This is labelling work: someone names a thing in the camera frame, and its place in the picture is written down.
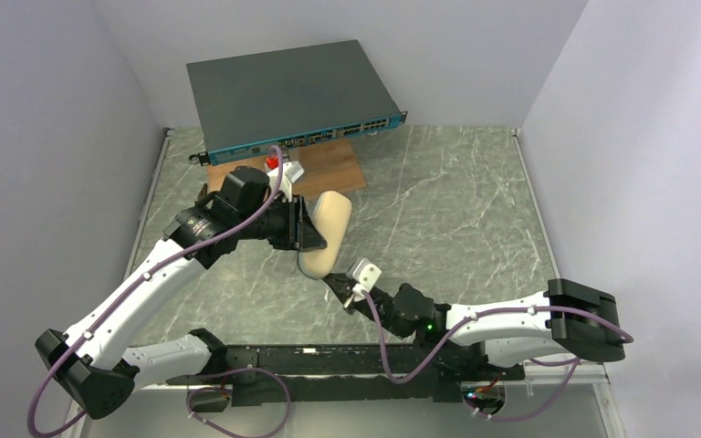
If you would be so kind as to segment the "beige umbrella case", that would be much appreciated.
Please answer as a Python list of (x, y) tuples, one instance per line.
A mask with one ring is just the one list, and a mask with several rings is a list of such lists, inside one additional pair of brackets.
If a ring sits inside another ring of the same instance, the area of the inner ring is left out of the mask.
[(298, 256), (298, 266), (304, 276), (319, 280), (331, 272), (338, 259), (351, 212), (351, 201), (341, 193), (329, 191), (319, 197), (313, 219), (326, 247)]

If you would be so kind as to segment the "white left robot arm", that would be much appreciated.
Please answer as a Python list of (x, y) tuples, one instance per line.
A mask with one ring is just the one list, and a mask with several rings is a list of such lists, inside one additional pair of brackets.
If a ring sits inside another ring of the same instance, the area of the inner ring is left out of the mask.
[(284, 175), (238, 167), (218, 190), (179, 212), (137, 270), (93, 312), (64, 331), (45, 331), (37, 351), (54, 380), (93, 419), (115, 412), (151, 384), (224, 371), (226, 345), (204, 328), (144, 348), (132, 341), (174, 293), (242, 241), (295, 251), (304, 276), (327, 276), (351, 209), (351, 201), (333, 191), (308, 208)]

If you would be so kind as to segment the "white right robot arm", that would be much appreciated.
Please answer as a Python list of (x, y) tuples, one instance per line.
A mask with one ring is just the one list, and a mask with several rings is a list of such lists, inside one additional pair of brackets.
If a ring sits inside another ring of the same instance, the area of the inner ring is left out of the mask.
[(381, 335), (413, 337), (428, 347), (478, 345), (499, 368), (565, 353), (615, 362), (633, 342), (613, 295), (565, 278), (526, 297), (481, 305), (440, 304), (407, 283), (391, 296), (343, 274), (323, 281), (346, 309), (377, 323)]

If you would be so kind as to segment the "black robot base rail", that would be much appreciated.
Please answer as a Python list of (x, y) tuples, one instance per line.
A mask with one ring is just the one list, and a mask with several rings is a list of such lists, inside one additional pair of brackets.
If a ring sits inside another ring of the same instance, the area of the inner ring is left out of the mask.
[(480, 347), (443, 347), (412, 380), (391, 382), (376, 344), (230, 345), (226, 363), (199, 375), (169, 379), (170, 385), (224, 383), (235, 407), (280, 402), (287, 390), (294, 402), (355, 402), (426, 399), (460, 402), (469, 386), (523, 381), (525, 371), (487, 362)]

